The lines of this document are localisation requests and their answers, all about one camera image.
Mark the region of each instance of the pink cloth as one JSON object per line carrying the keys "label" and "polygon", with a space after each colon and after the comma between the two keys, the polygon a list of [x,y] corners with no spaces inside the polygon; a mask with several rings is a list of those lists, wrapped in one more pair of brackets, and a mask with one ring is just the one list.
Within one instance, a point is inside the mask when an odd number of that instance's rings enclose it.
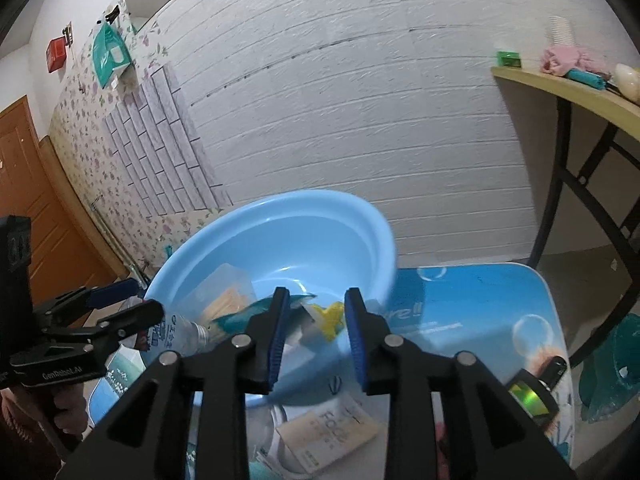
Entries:
{"label": "pink cloth", "polygon": [[607,69],[599,60],[593,59],[584,48],[567,45],[554,45],[545,49],[540,59],[540,72],[564,76],[572,68],[585,72],[606,73]]}

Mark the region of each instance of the door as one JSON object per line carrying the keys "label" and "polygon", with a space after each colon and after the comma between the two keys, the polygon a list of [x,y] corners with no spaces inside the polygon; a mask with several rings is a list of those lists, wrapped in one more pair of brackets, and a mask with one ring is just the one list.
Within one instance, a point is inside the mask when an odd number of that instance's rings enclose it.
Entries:
{"label": "door", "polygon": [[10,214],[31,218],[34,305],[116,279],[78,233],[47,179],[26,97],[0,112],[0,217]]}

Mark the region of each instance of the floral wallpaper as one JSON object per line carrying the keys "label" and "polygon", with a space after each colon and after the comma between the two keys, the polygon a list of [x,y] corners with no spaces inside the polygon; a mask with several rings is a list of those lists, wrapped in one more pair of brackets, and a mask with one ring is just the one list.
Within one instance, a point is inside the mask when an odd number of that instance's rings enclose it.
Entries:
{"label": "floral wallpaper", "polygon": [[140,82],[168,60],[158,22],[148,23],[134,34],[124,0],[115,0],[105,13],[120,6],[114,26],[122,36],[134,67],[120,77],[117,88],[102,89],[92,61],[93,34],[70,70],[49,127],[49,136],[71,185],[91,215],[95,205],[116,238],[139,265],[159,268],[167,258],[166,247],[176,250],[191,235],[216,219],[221,210],[212,208],[146,218],[137,193],[128,186],[126,170],[116,151],[104,118],[138,88]]}

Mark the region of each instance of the ceiling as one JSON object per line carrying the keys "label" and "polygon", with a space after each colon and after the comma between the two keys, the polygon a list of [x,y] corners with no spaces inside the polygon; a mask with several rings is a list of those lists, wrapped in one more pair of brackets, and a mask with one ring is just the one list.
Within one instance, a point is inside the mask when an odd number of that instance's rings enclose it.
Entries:
{"label": "ceiling", "polygon": [[31,39],[31,31],[36,23],[40,9],[44,0],[29,0],[24,9],[9,29],[9,33],[0,44],[0,59],[4,56],[25,46]]}

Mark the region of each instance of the red box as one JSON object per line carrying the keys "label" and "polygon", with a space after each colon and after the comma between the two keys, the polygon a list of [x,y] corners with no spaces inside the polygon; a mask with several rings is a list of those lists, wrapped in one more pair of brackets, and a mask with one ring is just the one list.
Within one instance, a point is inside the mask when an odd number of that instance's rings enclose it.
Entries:
{"label": "red box", "polygon": [[51,40],[47,47],[47,67],[49,73],[60,70],[66,61],[65,38]]}

